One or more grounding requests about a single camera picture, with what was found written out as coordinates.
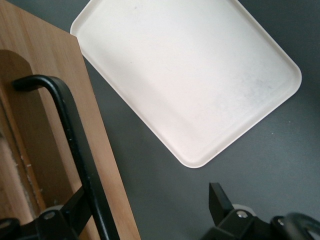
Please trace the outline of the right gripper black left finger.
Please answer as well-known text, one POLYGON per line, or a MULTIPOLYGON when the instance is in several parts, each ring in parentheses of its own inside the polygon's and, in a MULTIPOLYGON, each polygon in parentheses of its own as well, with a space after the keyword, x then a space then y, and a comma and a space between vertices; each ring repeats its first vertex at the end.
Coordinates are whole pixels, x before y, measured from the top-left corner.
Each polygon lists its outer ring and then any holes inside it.
POLYGON ((39 240, 78 240, 92 213, 81 187, 59 210, 48 210, 36 220, 39 240))

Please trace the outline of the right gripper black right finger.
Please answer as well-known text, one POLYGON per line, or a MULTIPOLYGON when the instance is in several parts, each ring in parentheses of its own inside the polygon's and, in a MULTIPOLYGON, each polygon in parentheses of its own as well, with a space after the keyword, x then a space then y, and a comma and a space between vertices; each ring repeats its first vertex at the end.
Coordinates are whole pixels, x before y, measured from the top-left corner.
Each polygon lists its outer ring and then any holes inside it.
POLYGON ((233 205, 221 185, 209 184, 208 207, 214 226, 206 240, 255 240, 256 214, 247 206, 233 205))

